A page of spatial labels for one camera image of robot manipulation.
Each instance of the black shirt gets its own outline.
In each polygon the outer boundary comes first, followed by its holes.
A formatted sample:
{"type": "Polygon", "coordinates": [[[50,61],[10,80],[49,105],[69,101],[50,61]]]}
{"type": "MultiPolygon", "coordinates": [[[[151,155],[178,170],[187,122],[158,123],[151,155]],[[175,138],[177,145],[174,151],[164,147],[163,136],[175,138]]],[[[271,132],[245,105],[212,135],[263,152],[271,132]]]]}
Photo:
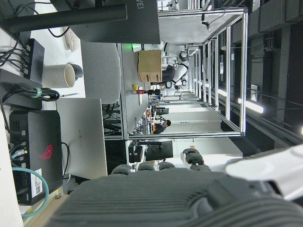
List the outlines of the black shirt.
{"type": "Polygon", "coordinates": [[[156,131],[153,132],[153,134],[160,134],[161,132],[164,132],[166,130],[166,127],[163,126],[163,124],[155,124],[156,131]]]}

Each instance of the white table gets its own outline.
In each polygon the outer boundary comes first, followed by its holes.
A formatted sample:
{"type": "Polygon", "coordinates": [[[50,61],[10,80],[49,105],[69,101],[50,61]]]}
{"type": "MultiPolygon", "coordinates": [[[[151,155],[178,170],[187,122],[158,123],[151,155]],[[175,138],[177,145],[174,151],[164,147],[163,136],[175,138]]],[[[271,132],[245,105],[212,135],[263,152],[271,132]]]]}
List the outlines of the white table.
{"type": "MultiPolygon", "coordinates": [[[[47,13],[56,11],[52,4],[37,4],[36,10],[39,13],[47,13]]],[[[53,28],[54,34],[61,34],[61,28],[53,28]]],[[[65,38],[55,38],[51,36],[48,30],[38,30],[31,33],[31,38],[36,39],[45,48],[44,65],[57,65],[73,63],[82,67],[81,49],[71,52],[67,49],[65,38]]],[[[15,45],[15,40],[6,32],[0,29],[0,50],[5,51],[11,49],[15,45]]],[[[21,76],[21,73],[6,63],[2,69],[21,76]]],[[[79,78],[72,88],[57,88],[60,95],[78,93],[71,97],[85,97],[84,78],[79,78]]],[[[55,110],[55,103],[43,103],[44,110],[55,110]]],[[[5,106],[7,118],[9,117],[10,108],[5,106]]],[[[9,135],[5,131],[3,117],[0,114],[0,226],[23,226],[17,202],[13,175],[8,151],[9,135]]]]}

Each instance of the teal cable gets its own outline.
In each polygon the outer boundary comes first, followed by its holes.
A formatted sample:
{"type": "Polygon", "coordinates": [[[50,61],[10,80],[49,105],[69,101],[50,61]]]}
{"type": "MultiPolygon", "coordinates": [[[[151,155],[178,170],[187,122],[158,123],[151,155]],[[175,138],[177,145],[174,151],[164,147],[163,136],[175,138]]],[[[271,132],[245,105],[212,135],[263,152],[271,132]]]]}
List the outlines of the teal cable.
{"type": "Polygon", "coordinates": [[[11,158],[15,158],[15,157],[17,157],[18,156],[18,153],[15,153],[15,154],[13,154],[12,156],[11,156],[11,158]]]}
{"type": "Polygon", "coordinates": [[[12,167],[12,170],[13,171],[27,172],[27,173],[30,173],[30,174],[33,174],[33,175],[39,177],[39,179],[42,181],[42,183],[44,185],[44,190],[45,190],[45,199],[44,199],[44,202],[43,202],[42,206],[38,210],[34,211],[33,213],[21,214],[21,217],[22,218],[28,218],[28,217],[34,216],[37,213],[41,212],[44,209],[44,207],[46,206],[47,201],[48,201],[48,196],[49,196],[49,190],[48,190],[48,185],[47,185],[46,180],[40,174],[36,173],[35,171],[33,171],[31,169],[26,169],[26,168],[21,168],[21,167],[12,167]]]}

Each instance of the red logo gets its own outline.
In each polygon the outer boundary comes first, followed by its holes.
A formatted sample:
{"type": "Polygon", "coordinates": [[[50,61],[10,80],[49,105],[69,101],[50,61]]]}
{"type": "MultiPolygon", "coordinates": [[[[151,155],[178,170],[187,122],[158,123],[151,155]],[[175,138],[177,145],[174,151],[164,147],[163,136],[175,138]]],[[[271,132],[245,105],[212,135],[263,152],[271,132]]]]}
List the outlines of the red logo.
{"type": "Polygon", "coordinates": [[[45,149],[44,154],[39,155],[39,157],[42,158],[43,160],[50,159],[52,157],[52,153],[53,153],[53,146],[51,144],[45,149]]]}

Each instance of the silver laptop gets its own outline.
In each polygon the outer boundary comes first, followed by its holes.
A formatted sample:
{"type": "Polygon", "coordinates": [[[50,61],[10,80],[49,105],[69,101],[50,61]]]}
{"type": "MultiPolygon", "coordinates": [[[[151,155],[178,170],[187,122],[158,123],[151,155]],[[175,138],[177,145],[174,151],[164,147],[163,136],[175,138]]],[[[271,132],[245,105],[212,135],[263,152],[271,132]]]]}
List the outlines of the silver laptop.
{"type": "MultiPolygon", "coordinates": [[[[60,98],[56,101],[61,140],[70,147],[66,173],[88,179],[107,176],[101,100],[60,98]]],[[[67,150],[62,146],[66,165],[67,150]]]]}

